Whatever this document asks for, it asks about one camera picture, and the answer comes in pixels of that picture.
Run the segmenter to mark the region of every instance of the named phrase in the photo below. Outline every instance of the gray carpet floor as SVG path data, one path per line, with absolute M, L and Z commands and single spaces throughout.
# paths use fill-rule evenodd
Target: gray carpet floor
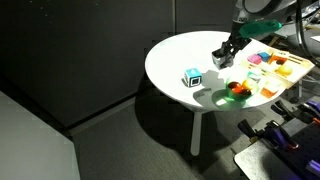
M 304 83 L 304 101 L 320 88 Z M 288 101 L 289 90 L 262 106 L 234 112 L 209 112 L 203 117 L 200 154 L 190 153 L 193 114 L 179 103 L 147 88 L 133 103 L 101 115 L 74 135 L 82 180 L 242 180 L 246 177 L 234 163 L 234 155 L 250 145 L 237 128 L 247 119 L 255 129 L 266 122 L 283 123 L 270 106 Z

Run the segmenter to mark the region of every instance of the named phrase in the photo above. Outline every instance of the round white table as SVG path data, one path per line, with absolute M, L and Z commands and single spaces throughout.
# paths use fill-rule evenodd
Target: round white table
M 178 101 L 194 112 L 191 153 L 196 156 L 200 150 L 202 114 L 209 111 L 234 111 L 267 103 L 278 97 L 281 88 L 272 98 L 257 93 L 244 102 L 226 101 L 225 82 L 238 73 L 241 57 L 267 48 L 263 43 L 252 40 L 234 59 L 234 65 L 218 70 L 212 60 L 212 52 L 221 47 L 230 33 L 218 31 L 197 31 L 167 38 L 148 53 L 145 61 L 146 73 L 151 82 L 165 95 Z M 184 72 L 197 68 L 202 82 L 195 87 L 184 84 Z

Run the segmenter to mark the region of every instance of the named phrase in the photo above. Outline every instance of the black wall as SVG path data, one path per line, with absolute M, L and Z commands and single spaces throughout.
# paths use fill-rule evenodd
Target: black wall
M 172 0 L 4 0 L 0 72 L 65 126 L 137 92 Z M 231 28 L 233 5 L 177 0 L 179 33 Z

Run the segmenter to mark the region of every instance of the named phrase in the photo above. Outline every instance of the pink block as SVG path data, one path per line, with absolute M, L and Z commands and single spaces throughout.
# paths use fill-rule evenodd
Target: pink block
M 260 64 L 262 61 L 262 58 L 259 55 L 254 54 L 248 57 L 248 61 L 254 64 Z

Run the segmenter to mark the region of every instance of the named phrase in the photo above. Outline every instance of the blue cube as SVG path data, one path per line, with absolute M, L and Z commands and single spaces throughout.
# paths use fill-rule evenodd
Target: blue cube
M 268 54 L 268 53 L 266 53 L 266 52 L 260 52 L 260 53 L 258 53 L 258 55 L 262 58 L 262 61 L 263 62 L 268 62 L 269 61 L 269 59 L 270 59 L 270 55 Z
M 184 73 L 184 81 L 188 87 L 193 87 L 201 84 L 202 74 L 197 68 L 188 69 Z

